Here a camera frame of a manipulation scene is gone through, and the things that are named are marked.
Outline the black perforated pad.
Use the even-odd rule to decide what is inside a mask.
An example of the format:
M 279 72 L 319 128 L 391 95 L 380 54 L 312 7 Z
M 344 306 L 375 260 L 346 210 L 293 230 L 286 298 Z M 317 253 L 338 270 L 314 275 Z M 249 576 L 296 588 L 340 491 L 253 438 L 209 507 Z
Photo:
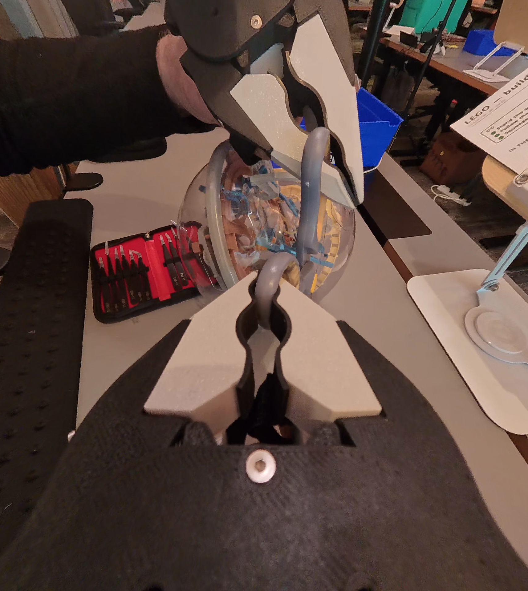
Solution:
M 75 428 L 92 204 L 31 203 L 0 284 L 0 557 Z

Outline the black vertical pole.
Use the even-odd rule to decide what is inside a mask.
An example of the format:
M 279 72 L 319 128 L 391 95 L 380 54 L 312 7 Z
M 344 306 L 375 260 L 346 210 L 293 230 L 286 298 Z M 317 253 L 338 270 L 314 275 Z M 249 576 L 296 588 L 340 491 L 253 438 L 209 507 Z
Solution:
M 366 33 L 357 65 L 356 74 L 361 87 L 366 87 L 371 77 L 371 69 L 382 38 L 385 24 L 391 11 L 399 6 L 399 1 L 373 1 L 367 20 Z

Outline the yellow-handled scissors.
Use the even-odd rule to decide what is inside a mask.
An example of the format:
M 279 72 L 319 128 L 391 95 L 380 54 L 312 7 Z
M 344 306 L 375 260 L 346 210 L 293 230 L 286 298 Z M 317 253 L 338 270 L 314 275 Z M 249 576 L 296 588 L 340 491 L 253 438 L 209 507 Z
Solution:
M 297 264 L 301 270 L 317 255 L 319 240 L 317 221 L 321 195 L 321 169 L 329 147 L 330 133 L 324 127 L 313 129 L 304 146 L 301 160 L 301 210 L 297 232 L 296 255 L 289 252 L 274 253 L 259 271 L 254 289 L 254 303 L 258 322 L 270 328 L 272 302 L 284 271 Z

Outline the clear maze ball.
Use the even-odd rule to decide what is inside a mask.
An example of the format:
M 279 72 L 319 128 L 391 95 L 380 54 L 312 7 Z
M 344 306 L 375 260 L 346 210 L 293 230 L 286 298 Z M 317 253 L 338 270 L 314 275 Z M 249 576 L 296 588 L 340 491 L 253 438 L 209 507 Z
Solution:
M 248 167 L 229 140 L 219 144 L 189 185 L 178 214 L 182 262 L 200 293 L 212 302 L 275 253 L 297 255 L 299 180 L 263 160 Z M 337 284 L 355 243 L 353 210 L 320 196 L 317 246 L 307 254 L 310 268 L 291 265 L 283 277 L 319 302 Z

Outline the blue labelled storage bin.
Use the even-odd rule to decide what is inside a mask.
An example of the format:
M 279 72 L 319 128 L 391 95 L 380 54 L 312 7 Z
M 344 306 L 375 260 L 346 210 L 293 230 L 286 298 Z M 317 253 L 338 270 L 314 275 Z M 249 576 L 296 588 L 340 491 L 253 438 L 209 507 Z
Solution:
M 356 100 L 362 161 L 367 170 L 379 165 L 403 119 L 363 87 Z

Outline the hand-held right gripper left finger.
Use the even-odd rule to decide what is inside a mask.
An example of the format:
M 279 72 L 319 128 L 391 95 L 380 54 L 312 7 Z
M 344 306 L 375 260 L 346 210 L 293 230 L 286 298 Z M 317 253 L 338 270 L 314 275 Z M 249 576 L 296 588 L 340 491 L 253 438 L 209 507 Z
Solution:
M 249 415 L 253 369 L 236 325 L 256 278 L 250 273 L 192 316 L 144 404 L 148 414 L 201 421 L 213 432 Z

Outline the green storage bin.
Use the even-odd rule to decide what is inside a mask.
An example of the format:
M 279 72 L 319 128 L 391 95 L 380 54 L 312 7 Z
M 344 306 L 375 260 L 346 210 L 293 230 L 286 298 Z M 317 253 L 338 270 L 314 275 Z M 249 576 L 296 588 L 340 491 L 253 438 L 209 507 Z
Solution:
M 449 13 L 445 29 L 455 32 L 463 22 L 471 6 L 471 1 L 455 1 Z M 401 26 L 412 26 L 416 34 L 438 28 L 444 20 L 452 1 L 405 1 L 399 21 Z

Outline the brown cardboard box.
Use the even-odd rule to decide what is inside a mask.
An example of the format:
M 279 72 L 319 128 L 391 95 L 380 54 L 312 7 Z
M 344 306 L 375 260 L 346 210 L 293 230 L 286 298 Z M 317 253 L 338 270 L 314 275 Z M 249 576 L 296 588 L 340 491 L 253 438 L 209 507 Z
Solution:
M 436 185 L 452 187 L 471 181 L 482 170 L 486 153 L 454 131 L 440 133 L 420 171 Z

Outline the red tool kit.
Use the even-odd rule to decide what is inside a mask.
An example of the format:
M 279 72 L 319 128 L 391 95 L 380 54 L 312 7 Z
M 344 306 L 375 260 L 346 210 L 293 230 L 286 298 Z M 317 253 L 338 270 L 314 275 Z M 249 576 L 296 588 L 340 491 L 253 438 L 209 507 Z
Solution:
M 90 250 L 91 299 L 104 324 L 131 319 L 220 286 L 207 265 L 196 221 L 105 241 Z

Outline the small blue bin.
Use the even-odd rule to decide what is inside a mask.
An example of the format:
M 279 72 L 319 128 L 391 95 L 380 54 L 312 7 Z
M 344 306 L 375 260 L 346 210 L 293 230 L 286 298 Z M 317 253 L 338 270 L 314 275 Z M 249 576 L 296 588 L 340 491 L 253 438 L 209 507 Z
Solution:
M 486 56 L 497 44 L 494 42 L 494 31 L 489 29 L 474 29 L 467 34 L 463 51 L 472 55 Z

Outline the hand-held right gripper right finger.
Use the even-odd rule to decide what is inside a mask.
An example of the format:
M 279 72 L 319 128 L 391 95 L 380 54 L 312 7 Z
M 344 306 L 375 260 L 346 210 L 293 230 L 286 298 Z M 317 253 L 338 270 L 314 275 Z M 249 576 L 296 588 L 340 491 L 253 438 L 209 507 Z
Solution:
M 312 434 L 321 423 L 378 416 L 382 407 L 336 319 L 285 280 L 278 306 L 290 320 L 280 350 L 290 391 L 286 417 Z

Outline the person's left forearm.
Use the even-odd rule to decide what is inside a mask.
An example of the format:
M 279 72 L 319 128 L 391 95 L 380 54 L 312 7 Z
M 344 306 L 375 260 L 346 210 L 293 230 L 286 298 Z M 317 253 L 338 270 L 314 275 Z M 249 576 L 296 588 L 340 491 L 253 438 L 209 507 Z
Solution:
M 0 176 L 211 131 L 183 117 L 156 62 L 165 26 L 106 37 L 0 39 Z

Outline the person's left hand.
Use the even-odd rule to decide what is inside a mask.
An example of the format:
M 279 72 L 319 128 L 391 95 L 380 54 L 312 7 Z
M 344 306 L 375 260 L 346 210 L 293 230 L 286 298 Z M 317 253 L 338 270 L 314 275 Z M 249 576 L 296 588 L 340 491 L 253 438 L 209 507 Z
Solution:
M 173 34 L 166 34 L 157 43 L 157 69 L 164 91 L 183 117 L 193 117 L 202 123 L 219 126 L 193 80 L 182 67 L 180 59 L 186 50 L 184 39 Z

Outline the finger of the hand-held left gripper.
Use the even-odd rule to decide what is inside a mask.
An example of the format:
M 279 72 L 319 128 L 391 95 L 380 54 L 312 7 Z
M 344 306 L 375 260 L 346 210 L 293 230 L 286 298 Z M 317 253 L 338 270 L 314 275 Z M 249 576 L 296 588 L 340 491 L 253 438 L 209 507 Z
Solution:
M 281 81 L 272 74 L 247 74 L 230 94 L 256 131 L 253 143 L 277 166 L 300 178 L 308 136 L 290 114 Z
M 364 200 L 364 160 L 357 92 L 320 13 L 302 21 L 288 52 L 293 77 L 315 94 L 324 126 L 337 144 L 335 166 L 323 173 L 329 198 L 358 206 Z

